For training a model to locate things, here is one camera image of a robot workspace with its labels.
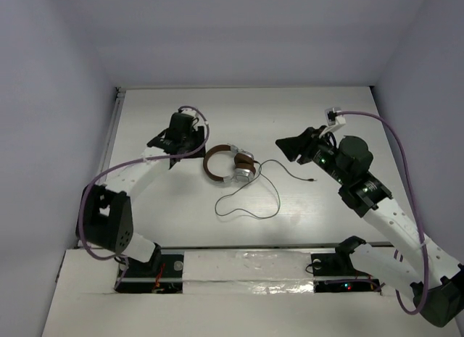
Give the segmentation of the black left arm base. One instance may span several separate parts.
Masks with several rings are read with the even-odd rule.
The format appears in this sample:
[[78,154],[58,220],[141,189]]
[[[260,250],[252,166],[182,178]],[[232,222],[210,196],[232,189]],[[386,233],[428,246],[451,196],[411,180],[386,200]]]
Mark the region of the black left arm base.
[[119,294],[182,294],[183,293],[183,253],[160,253],[151,262],[141,263],[129,260],[129,268],[122,275],[120,264],[115,289]]

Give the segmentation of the brown silver headphones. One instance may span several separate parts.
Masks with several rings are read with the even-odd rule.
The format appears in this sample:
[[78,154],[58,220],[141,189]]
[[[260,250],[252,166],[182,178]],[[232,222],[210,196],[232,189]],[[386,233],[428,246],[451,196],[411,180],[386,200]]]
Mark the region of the brown silver headphones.
[[[218,153],[230,152],[233,155],[233,172],[228,176],[219,176],[213,174],[208,166],[211,157]],[[216,183],[230,183],[232,181],[251,183],[257,174],[254,166],[255,160],[253,154],[232,144],[220,144],[213,146],[204,156],[202,167],[206,176]]]

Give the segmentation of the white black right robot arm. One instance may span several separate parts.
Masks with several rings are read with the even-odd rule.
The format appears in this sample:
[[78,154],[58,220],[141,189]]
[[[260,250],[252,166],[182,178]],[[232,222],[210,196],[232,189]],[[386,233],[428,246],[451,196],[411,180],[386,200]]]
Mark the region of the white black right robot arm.
[[335,143],[333,134],[321,126],[275,143],[290,162],[313,162],[339,183],[345,205],[382,233],[403,257],[402,261],[388,257],[351,236],[336,247],[337,270],[365,272],[386,282],[439,328],[463,311],[463,264],[421,234],[391,191],[370,173],[373,154],[363,139],[345,136]]

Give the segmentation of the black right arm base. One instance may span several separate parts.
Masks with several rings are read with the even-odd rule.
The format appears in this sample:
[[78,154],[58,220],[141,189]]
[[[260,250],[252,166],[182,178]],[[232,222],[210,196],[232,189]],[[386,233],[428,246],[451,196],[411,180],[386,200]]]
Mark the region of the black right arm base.
[[350,292],[381,293],[384,283],[371,275],[356,270],[349,256],[366,241],[351,236],[335,247],[332,253],[312,254],[305,272],[314,278],[317,294],[342,294]]

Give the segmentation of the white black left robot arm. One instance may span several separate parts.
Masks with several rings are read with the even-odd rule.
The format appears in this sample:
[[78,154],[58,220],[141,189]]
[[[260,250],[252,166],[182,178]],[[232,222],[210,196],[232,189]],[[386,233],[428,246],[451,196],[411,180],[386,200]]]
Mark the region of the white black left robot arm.
[[99,173],[83,189],[78,211],[76,236],[87,254],[99,261],[119,257],[125,265],[136,262],[145,275],[155,274],[161,266],[159,247],[135,232],[132,204],[176,163],[203,157],[209,137],[204,114],[196,107],[181,106],[139,158]]

